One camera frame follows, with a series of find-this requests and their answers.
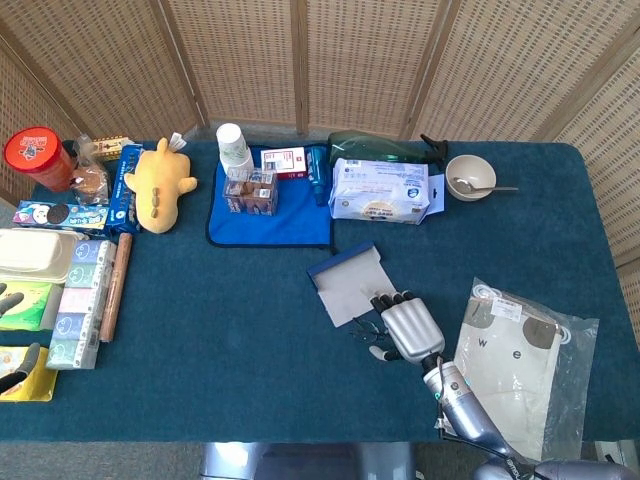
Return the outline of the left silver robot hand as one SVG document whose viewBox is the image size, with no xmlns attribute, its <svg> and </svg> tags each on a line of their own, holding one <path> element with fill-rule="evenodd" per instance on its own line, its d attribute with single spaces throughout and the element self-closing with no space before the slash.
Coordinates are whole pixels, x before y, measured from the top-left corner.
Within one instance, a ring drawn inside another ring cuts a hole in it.
<svg viewBox="0 0 640 480">
<path fill-rule="evenodd" d="M 6 298 L 3 298 L 1 300 L 1 315 L 7 313 L 23 300 L 24 295 L 22 293 L 10 294 Z M 6 393 L 28 378 L 37 364 L 40 356 L 40 348 L 39 343 L 32 343 L 27 347 L 24 358 L 18 368 L 1 378 L 1 393 Z"/>
</svg>

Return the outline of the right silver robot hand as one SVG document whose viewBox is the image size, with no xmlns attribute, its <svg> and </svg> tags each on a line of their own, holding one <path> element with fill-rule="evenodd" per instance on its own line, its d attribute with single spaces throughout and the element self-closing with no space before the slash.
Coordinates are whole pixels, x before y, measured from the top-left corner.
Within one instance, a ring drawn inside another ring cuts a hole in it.
<svg viewBox="0 0 640 480">
<path fill-rule="evenodd" d="M 360 288 L 382 325 L 356 320 L 358 327 L 351 334 L 369 345 L 369 352 L 381 361 L 404 359 L 420 364 L 426 359 L 436 361 L 445 348 L 444 335 L 423 300 L 412 291 L 377 294 Z"/>
</svg>

